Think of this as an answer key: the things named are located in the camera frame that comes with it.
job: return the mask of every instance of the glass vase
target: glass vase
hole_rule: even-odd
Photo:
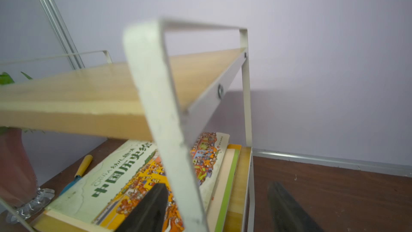
[[[17,223],[15,215],[28,219],[54,197],[54,190],[38,187],[18,128],[9,128],[0,135],[0,197],[15,208],[15,213],[7,215],[8,223]]]

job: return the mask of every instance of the white wall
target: white wall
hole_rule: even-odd
[[[0,0],[0,9],[0,62],[64,53],[39,0]],[[0,66],[0,72],[8,72],[16,82],[26,80],[20,71],[41,78],[70,70],[66,58]],[[23,134],[23,144],[40,185],[104,140],[40,131]]]
[[[108,49],[115,61],[125,60],[121,35],[134,21],[246,26],[256,148],[412,165],[412,0],[55,1],[78,50]],[[229,35],[168,42],[180,53],[232,46]],[[242,114],[240,98],[229,93],[208,126],[230,130],[232,142],[243,127],[225,115]]]

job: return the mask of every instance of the children's book cover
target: children's book cover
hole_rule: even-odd
[[[203,133],[190,151],[205,209],[228,142],[227,134]],[[155,144],[129,140],[47,209],[85,223],[116,229],[156,183],[164,183],[169,196],[163,231],[181,232],[183,222],[161,161]]]

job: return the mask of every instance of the wooden shelf board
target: wooden shelf board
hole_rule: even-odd
[[[116,139],[109,139],[106,142],[102,143],[100,146],[92,150],[90,153],[93,156],[93,161],[91,162],[90,166],[88,167],[87,171],[90,171],[94,168],[98,163],[100,163],[105,157],[107,157],[110,153],[112,153],[115,149],[120,147],[125,141],[124,140],[116,140]],[[61,193],[63,188],[73,181],[74,175],[82,162],[83,157],[80,158],[77,162],[70,165],[64,171],[44,183],[41,187],[42,188],[50,188],[54,189],[56,192],[55,198]],[[249,163],[250,163],[250,148],[249,147],[242,147],[240,156],[239,156],[239,163],[236,169],[236,174],[233,182],[232,187],[232,194],[230,195],[229,200],[229,209],[226,214],[226,220],[224,223],[224,231],[225,232],[240,232],[242,227],[242,218],[244,212],[244,204],[245,204],[245,196],[247,193],[247,182],[249,176]],[[28,222],[31,223],[33,226],[36,224],[37,228],[42,227],[42,231],[49,232],[55,231],[55,227],[53,224],[56,223],[54,218],[41,215],[38,219],[36,219],[39,214],[31,217]],[[6,219],[6,212],[3,212],[0,215],[0,227],[6,229],[9,232],[25,232],[27,231],[21,224],[7,224],[5,222]],[[64,227],[59,228],[60,232],[84,232],[84,230],[79,229],[77,227],[73,227],[71,225],[67,225]]]
[[[170,57],[186,111],[244,49]],[[152,140],[127,63],[0,87],[0,126]]]

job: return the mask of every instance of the screw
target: screw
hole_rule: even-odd
[[[222,99],[222,98],[223,98],[223,95],[224,95],[223,86],[222,86],[221,84],[219,84],[219,87],[218,87],[218,96],[219,96],[219,99]]]

